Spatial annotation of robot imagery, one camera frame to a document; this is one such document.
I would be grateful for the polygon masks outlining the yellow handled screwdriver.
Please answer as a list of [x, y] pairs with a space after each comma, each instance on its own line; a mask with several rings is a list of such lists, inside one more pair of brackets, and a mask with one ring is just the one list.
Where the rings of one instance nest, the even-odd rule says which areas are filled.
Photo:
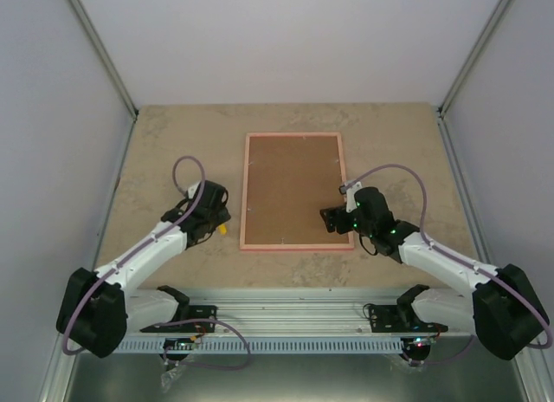
[[226, 236], [228, 234], [228, 228], [226, 224], [220, 224], [217, 227], [217, 230], [222, 236]]

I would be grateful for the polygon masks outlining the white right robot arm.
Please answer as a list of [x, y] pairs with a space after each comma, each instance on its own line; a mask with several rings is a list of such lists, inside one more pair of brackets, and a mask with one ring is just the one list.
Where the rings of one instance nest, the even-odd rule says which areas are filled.
[[525, 272], [471, 260], [433, 239], [420, 227], [397, 219], [375, 187], [342, 187], [345, 204], [320, 210], [328, 232], [352, 232], [369, 240], [373, 256], [425, 271], [447, 285], [440, 291], [417, 284], [393, 305], [364, 307], [372, 331], [407, 333], [405, 359], [418, 363], [439, 334], [450, 329], [471, 334], [491, 354], [511, 360], [525, 347], [538, 347], [538, 337], [553, 343], [550, 320]]

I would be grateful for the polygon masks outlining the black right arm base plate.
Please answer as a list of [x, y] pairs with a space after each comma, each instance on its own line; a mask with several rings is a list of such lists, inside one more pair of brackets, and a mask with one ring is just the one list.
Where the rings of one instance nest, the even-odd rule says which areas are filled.
[[442, 334], [448, 331], [445, 325], [422, 321], [411, 307], [367, 303], [362, 311], [374, 333]]

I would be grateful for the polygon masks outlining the pink wooden photo frame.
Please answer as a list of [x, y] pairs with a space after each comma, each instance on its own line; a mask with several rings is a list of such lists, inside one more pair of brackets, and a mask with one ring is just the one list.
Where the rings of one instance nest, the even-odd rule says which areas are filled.
[[319, 211], [342, 205], [346, 180], [339, 132], [248, 133], [239, 247], [248, 252], [354, 249], [352, 234], [326, 231]]

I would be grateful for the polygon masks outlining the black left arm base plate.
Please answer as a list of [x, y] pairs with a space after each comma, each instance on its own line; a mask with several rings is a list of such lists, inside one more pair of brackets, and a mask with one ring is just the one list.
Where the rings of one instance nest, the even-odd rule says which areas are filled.
[[179, 325], [163, 325], [161, 327], [150, 326], [140, 330], [148, 334], [206, 334], [215, 332], [215, 324], [212, 320], [217, 317], [217, 306], [214, 305], [190, 305], [187, 315], [175, 315], [170, 323], [177, 321], [196, 320], [195, 323]]

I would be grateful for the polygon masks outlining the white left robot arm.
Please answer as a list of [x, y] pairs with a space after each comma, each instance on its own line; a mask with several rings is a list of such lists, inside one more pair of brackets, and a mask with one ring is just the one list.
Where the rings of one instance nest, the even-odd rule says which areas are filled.
[[205, 242], [226, 224], [228, 199], [224, 186], [197, 182], [126, 253], [95, 270], [77, 269], [68, 279], [57, 332], [66, 342], [104, 358], [129, 332], [185, 329], [194, 314], [186, 294], [167, 285], [151, 293], [138, 288], [173, 257]]

